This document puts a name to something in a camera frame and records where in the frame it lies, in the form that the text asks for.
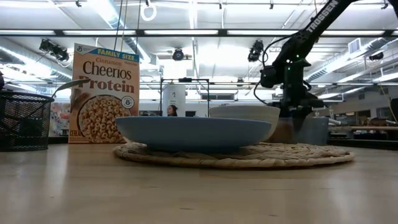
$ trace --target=black mesh container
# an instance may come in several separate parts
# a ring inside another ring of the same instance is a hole
[[[53,101],[48,96],[0,91],[0,151],[48,149]]]

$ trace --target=round woven mat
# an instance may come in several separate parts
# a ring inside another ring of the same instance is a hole
[[[202,154],[153,151],[145,144],[130,142],[116,146],[113,152],[122,159],[134,162],[223,169],[308,167],[354,159],[352,152],[335,146],[281,143],[260,143],[257,146],[242,147],[234,154]]]

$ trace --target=person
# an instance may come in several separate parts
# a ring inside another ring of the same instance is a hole
[[[167,107],[167,116],[177,116],[178,108],[175,105],[170,105]]]

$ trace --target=cardboard box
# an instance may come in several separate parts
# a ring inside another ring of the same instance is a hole
[[[123,142],[115,119],[139,112],[139,56],[75,44],[69,143]]]

